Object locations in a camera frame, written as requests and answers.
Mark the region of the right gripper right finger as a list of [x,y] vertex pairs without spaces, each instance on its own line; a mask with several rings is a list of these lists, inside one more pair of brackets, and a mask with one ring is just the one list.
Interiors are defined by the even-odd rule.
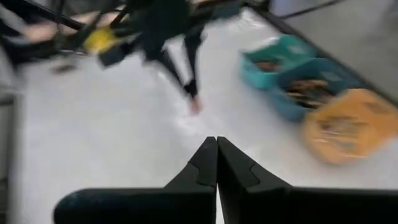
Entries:
[[397,224],[397,191],[296,187],[218,137],[225,223]]

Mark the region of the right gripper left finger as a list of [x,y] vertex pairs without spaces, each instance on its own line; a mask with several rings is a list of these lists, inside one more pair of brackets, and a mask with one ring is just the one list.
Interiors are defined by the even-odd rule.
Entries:
[[161,188],[82,189],[62,198],[55,224],[208,224],[216,221],[217,141],[207,137]]

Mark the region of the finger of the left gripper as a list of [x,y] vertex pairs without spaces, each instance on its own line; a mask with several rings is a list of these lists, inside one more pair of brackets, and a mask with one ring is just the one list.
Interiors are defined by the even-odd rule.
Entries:
[[161,50],[156,53],[155,60],[166,68],[172,80],[186,95],[193,95],[193,79],[189,80],[187,83],[182,81],[168,50]]
[[192,32],[185,36],[185,52],[190,65],[192,77],[190,81],[184,86],[185,91],[189,94],[190,98],[194,98],[198,94],[197,85],[197,50],[201,46],[202,38],[201,31]]

